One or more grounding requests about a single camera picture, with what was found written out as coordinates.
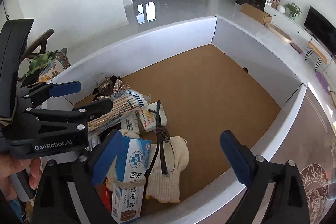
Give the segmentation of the black printed box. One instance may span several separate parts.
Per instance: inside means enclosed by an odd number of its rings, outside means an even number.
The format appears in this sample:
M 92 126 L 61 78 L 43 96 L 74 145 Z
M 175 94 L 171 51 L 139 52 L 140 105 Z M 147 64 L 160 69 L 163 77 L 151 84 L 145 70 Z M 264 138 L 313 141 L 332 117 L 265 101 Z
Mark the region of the black printed box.
M 93 90 L 93 101 L 97 100 L 100 96 L 111 96 L 116 94 L 122 84 L 120 77 L 112 75 L 108 77 L 104 73 L 100 73 L 95 77 L 96 87 Z

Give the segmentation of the red snack packet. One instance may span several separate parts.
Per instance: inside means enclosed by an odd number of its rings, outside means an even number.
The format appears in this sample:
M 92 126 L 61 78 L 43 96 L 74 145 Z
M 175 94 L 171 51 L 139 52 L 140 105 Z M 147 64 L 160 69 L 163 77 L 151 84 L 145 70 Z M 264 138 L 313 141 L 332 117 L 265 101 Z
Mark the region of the red snack packet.
M 105 180 L 101 187 L 101 200 L 106 210 L 109 213 L 111 213 L 112 211 L 112 192 L 107 186 L 110 186 L 110 184 L 107 180 Z

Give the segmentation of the chopsticks bundle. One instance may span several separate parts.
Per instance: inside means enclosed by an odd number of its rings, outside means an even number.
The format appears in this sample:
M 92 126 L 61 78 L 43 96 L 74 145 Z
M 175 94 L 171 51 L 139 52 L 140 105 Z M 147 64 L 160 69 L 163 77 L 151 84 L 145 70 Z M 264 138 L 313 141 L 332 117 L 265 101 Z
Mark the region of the chopsticks bundle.
M 110 112 L 88 123 L 90 134 L 100 134 L 104 130 L 115 126 L 121 120 L 133 115 L 148 105 L 147 97 L 135 90 L 126 90 L 109 99 L 113 106 Z

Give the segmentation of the blue white medicine box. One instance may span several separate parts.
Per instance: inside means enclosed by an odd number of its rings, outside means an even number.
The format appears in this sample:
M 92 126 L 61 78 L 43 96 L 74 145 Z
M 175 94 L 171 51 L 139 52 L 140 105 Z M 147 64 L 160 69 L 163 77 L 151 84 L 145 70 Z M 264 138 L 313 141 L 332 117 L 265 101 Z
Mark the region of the blue white medicine box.
M 130 223 L 141 215 L 150 149 L 149 140 L 121 137 L 112 190 L 111 214 L 116 223 Z

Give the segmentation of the white sunscreen bottle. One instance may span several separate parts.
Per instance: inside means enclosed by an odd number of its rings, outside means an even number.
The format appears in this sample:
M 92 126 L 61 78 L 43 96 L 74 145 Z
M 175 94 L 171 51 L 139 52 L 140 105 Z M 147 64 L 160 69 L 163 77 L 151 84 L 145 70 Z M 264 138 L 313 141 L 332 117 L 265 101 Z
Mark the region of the white sunscreen bottle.
M 146 132 L 155 130 L 157 125 L 157 102 L 151 103 L 147 106 L 144 106 L 139 111 L 139 119 L 142 123 L 142 126 Z M 159 107 L 159 116 L 161 119 L 161 125 L 167 125 L 167 117 L 163 108 L 163 105 L 160 104 Z

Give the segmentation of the black frame eyeglasses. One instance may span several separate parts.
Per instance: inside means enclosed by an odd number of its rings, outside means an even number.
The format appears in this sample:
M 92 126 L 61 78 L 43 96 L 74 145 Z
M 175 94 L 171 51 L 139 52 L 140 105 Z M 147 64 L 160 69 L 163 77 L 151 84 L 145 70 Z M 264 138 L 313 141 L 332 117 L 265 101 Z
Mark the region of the black frame eyeglasses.
M 150 175 L 153 173 L 155 162 L 158 160 L 159 173 L 164 177 L 170 177 L 170 174 L 175 169 L 175 155 L 173 146 L 171 144 L 171 136 L 167 128 L 161 125 L 159 116 L 159 107 L 161 101 L 157 101 L 157 125 L 155 127 L 155 134 L 157 136 L 157 146 L 154 150 L 154 155 L 150 161 L 150 165 L 145 172 L 145 178 L 148 181 Z

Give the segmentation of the cream knit glove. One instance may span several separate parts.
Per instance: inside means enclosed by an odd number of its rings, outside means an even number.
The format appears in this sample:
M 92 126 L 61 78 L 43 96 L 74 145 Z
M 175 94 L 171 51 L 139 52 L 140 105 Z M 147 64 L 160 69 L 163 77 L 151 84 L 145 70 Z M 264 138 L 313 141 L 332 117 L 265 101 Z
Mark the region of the cream knit glove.
M 189 163 L 187 141 L 180 136 L 173 136 L 163 143 L 167 174 L 162 173 L 161 159 L 157 156 L 148 178 L 145 198 L 155 199 L 160 203 L 179 203 L 179 181 L 181 172 Z
M 106 175 L 106 180 L 110 186 L 107 186 L 110 191 L 113 191 L 113 184 L 115 181 L 130 182 L 141 179 L 135 175 L 137 171 L 143 169 L 143 151 L 142 139 L 133 132 L 126 130 L 117 130 L 121 134 L 121 142 L 117 145 L 118 151 L 116 158 Z

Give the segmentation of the wooden model toy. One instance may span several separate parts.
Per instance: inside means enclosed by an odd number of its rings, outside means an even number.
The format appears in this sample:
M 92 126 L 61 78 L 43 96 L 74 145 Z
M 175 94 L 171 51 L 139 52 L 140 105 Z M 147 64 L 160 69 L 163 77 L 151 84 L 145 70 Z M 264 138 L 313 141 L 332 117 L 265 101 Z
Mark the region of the wooden model toy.
M 103 95 L 111 95 L 113 92 L 113 83 L 111 79 L 104 73 L 99 73 L 94 78 L 96 82 L 96 88 Z

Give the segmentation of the large white cardboard box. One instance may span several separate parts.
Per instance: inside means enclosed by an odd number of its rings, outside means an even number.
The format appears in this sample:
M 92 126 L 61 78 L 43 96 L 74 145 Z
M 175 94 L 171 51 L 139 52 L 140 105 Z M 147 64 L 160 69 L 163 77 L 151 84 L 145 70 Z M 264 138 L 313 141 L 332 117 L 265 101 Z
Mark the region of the large white cardboard box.
M 181 202 L 146 201 L 139 223 L 198 223 L 244 192 L 219 139 L 230 130 L 270 160 L 288 135 L 307 87 L 278 54 L 287 46 L 257 37 L 220 16 L 169 24 L 111 44 L 73 64 L 54 83 L 79 81 L 78 94 L 49 99 L 48 109 L 86 103 L 99 73 L 161 100 L 171 135 L 187 140 Z

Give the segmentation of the wooden bench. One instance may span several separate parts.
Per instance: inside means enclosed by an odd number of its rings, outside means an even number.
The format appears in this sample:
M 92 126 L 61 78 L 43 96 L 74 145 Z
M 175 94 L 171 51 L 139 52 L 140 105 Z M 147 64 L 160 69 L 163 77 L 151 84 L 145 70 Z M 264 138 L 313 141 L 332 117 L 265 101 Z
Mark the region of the wooden bench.
M 315 63 L 315 71 L 319 68 L 319 66 L 324 63 L 327 65 L 327 58 L 326 56 L 315 46 L 312 41 L 308 41 L 307 44 L 307 52 L 305 54 L 305 61 L 308 60 L 312 54 L 317 55 L 317 61 Z

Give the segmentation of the round floor cushion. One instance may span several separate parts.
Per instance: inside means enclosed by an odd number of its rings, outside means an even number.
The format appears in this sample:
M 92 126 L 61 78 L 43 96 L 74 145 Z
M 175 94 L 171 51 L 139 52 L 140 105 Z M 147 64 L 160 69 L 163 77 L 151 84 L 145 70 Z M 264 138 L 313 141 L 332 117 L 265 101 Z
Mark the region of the round floor cushion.
M 282 29 L 277 27 L 276 25 L 272 23 L 266 23 L 265 27 L 271 31 L 273 34 L 275 34 L 277 37 L 279 37 L 283 42 L 290 44 L 292 42 L 291 37 L 284 32 Z

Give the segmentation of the white tv cabinet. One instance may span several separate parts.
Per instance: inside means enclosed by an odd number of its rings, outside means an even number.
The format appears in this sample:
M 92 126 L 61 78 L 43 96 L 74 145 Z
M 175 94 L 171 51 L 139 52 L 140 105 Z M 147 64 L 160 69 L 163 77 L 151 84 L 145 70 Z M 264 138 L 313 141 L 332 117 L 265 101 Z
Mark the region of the white tv cabinet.
M 304 54 L 307 54 L 309 50 L 308 43 L 311 42 L 326 57 L 326 63 L 321 61 L 318 70 L 325 70 L 325 72 L 335 71 L 335 60 L 331 57 L 331 54 L 302 26 L 271 6 L 266 5 L 264 11 L 272 16 L 272 23 L 286 32 Z

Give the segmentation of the brown cardboard box on floor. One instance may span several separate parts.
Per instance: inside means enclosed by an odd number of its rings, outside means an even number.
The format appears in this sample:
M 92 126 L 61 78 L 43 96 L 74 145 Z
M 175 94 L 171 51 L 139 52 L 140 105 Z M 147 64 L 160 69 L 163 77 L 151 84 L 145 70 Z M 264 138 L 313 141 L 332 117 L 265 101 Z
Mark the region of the brown cardboard box on floor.
M 241 6 L 241 12 L 250 18 L 254 19 L 255 21 L 259 22 L 262 25 L 265 25 L 266 23 L 271 23 L 272 16 L 268 13 L 259 10 L 258 8 L 248 4 L 244 3 Z

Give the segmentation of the black flat television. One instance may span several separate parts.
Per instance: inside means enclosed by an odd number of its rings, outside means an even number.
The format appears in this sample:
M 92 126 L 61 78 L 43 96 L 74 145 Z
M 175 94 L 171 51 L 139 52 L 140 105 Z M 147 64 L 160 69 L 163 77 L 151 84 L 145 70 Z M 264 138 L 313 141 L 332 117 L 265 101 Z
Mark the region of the black flat television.
M 314 7 L 309 7 L 303 26 L 331 52 L 332 56 L 335 56 L 335 26 Z

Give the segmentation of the green potted plant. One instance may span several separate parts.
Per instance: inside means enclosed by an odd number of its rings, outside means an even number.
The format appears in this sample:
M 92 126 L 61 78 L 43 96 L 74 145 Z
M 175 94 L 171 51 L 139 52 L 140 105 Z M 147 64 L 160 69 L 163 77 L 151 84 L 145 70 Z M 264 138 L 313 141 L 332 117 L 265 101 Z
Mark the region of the green potted plant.
M 284 5 L 285 10 L 288 12 L 289 17 L 293 20 L 295 20 L 297 17 L 299 17 L 302 14 L 301 9 L 294 3 L 287 3 Z

